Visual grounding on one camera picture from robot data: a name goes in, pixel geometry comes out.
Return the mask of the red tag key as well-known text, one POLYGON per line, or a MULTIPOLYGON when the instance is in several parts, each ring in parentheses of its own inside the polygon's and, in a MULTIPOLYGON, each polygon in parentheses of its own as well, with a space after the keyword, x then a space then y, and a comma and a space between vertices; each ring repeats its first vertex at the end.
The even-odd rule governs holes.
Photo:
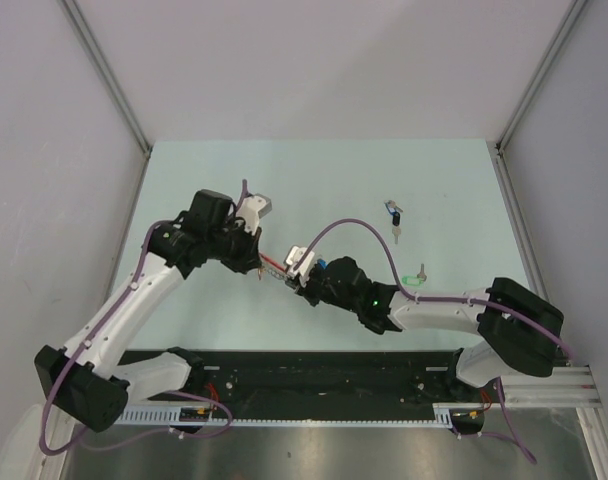
POLYGON ((264 263, 271 265, 275 269, 278 269, 278 270, 284 269, 284 266, 281 263, 277 262, 276 260, 272 259, 270 256, 268 256, 264 253, 260 254, 260 258, 264 263))

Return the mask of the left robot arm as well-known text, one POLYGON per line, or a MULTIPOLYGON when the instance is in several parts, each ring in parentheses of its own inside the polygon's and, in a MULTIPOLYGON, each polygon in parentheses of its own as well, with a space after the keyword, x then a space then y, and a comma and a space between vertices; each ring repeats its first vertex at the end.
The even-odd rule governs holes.
POLYGON ((207 261, 242 274, 260 268, 260 220, 270 209, 259 194, 235 204, 203 189, 175 219, 151 225, 134 270, 95 316, 63 347, 44 346, 36 355, 43 412, 58 407, 102 432, 130 403, 170 391, 198 397, 205 387, 202 362, 187 350, 174 347, 130 365, 120 360, 157 307, 207 261))

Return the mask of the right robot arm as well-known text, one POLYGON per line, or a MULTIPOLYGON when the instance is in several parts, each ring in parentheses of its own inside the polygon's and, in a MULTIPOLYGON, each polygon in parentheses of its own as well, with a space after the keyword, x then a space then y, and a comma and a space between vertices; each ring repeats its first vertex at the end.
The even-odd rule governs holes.
POLYGON ((438 329, 478 336, 476 345, 455 353, 445 376, 446 391, 457 401, 470 400, 497 377, 553 372, 563 315, 511 279, 461 296, 406 294, 369 279, 350 257, 324 263, 304 249, 286 259, 285 271, 287 284, 310 305, 349 311, 377 335, 438 329))

